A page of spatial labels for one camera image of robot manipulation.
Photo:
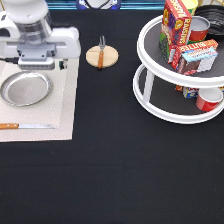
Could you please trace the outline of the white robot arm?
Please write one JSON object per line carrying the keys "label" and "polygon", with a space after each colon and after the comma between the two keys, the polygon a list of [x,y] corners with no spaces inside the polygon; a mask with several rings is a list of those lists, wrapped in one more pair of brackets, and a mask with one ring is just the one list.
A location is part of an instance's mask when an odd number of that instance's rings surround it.
{"label": "white robot arm", "polygon": [[54,28],[45,0],[2,0],[0,56],[17,58],[22,70],[53,70],[55,59],[81,54],[75,27]]}

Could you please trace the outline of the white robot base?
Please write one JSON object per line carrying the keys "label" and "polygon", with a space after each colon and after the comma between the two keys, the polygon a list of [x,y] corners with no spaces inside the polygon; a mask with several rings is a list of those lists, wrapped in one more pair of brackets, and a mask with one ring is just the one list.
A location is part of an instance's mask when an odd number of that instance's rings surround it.
{"label": "white robot base", "polygon": [[121,0],[76,0],[78,9],[119,9]]}

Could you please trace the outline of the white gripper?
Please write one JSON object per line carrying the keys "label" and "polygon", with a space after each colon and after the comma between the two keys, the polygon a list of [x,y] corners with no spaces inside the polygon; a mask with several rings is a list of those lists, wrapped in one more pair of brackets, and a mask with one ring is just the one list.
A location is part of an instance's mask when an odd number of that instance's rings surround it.
{"label": "white gripper", "polygon": [[6,11],[0,12],[0,55],[15,61],[21,70],[68,68],[68,59],[81,54],[79,31],[75,27],[53,28],[50,13],[33,23],[16,23]]}

